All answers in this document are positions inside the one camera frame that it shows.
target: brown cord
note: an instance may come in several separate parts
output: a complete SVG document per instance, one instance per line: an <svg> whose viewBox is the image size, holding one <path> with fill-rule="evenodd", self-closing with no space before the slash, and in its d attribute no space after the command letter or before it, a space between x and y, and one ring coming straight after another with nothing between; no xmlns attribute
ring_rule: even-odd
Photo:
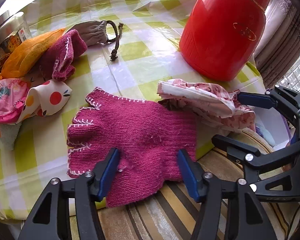
<svg viewBox="0 0 300 240"><path fill-rule="evenodd" d="M113 21L107 21L107 24L110 24L112 26L112 28L114 29L114 33L115 33L115 38L111 39L111 40L107 40L107 43L111 43L115 41L115 47L111 52L111 56L110 56L110 60L111 61L115 61L118 56L117 56L117 51L119 48L119 39L121 37L122 34L122 28L123 28L123 23L119 23L118 28L119 28L119 35L118 35L118 30L117 30L117 26L115 25L115 23Z"/></svg>

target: curtain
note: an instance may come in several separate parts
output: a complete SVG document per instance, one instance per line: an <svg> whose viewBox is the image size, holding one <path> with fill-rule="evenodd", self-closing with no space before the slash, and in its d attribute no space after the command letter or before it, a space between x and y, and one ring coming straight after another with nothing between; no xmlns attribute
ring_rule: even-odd
<svg viewBox="0 0 300 240"><path fill-rule="evenodd" d="M273 87L300 56L300 14L290 0L270 0L255 62L266 88Z"/></svg>

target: gold logo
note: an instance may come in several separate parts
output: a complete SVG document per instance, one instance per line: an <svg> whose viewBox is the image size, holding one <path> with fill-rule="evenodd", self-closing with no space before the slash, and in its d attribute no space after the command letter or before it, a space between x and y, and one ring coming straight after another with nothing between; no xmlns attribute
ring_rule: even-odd
<svg viewBox="0 0 300 240"><path fill-rule="evenodd" d="M246 37L250 41L255 41L257 39L257 36L253 33L252 30L240 23L234 23L233 28L235 28L237 32L240 33L240 35Z"/></svg>

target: pink floral fabric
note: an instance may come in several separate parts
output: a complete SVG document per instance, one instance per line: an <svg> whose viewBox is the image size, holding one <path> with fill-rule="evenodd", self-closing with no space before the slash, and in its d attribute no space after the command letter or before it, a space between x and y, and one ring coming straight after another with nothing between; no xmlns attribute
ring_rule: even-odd
<svg viewBox="0 0 300 240"><path fill-rule="evenodd" d="M159 81L157 94L178 108L191 108L202 122L219 129L240 132L249 127L255 131L255 113L237 99L240 91L228 93L212 83L188 83L182 79Z"/></svg>

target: checkered tablecloth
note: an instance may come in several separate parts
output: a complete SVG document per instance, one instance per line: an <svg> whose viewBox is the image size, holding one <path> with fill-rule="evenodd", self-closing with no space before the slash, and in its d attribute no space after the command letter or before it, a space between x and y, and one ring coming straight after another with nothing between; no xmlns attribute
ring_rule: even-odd
<svg viewBox="0 0 300 240"><path fill-rule="evenodd" d="M116 95L158 100L158 80L181 78L213 82L195 72L178 51L180 35L196 0L35 0L21 11L33 36L69 28L89 20L123 22L119 58L110 62L114 44L95 45L73 62L75 74L66 82L73 90L58 113L26 119L14 151L0 143L0 219L25 219L53 177L69 179L66 129L85 96L95 86ZM113 36L113 30L107 29ZM231 82L219 82L228 91L264 93L262 78L252 64L244 66ZM198 123L197 156L212 148L217 133Z"/></svg>

